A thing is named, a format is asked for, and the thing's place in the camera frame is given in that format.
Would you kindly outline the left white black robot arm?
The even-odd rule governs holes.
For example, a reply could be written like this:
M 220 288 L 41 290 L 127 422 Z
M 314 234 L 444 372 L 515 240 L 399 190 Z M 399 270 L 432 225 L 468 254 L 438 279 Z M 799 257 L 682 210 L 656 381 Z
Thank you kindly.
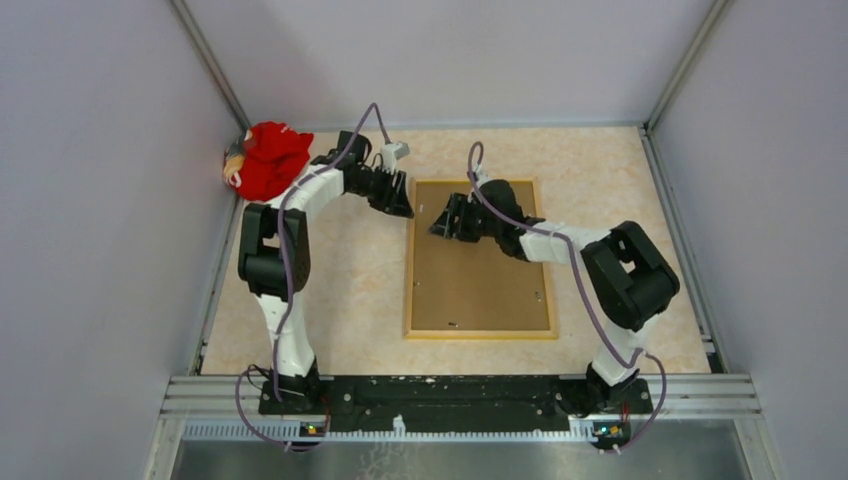
M 370 141 L 343 131 L 335 149 L 305 166 L 277 198 L 251 203 L 243 213 L 238 274 L 266 320 L 272 347 L 270 396 L 297 413 L 319 404 L 320 380 L 306 332 L 302 292 L 311 273 L 309 223 L 335 199 L 356 195 L 380 213 L 411 219 L 407 175 L 398 167 L 410 153 L 388 141 L 368 163 Z

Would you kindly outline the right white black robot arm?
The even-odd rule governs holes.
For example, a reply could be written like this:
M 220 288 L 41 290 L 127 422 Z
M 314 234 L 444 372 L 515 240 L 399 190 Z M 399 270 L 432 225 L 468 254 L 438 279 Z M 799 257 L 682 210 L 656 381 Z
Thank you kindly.
M 638 223 L 591 230 L 534 217 L 511 184 L 496 179 L 451 194 L 428 231 L 467 243 L 487 237 L 508 257 L 569 266 L 601 345 L 584 380 L 563 393 L 562 408 L 585 417 L 626 400 L 651 330 L 680 291 L 677 274 Z

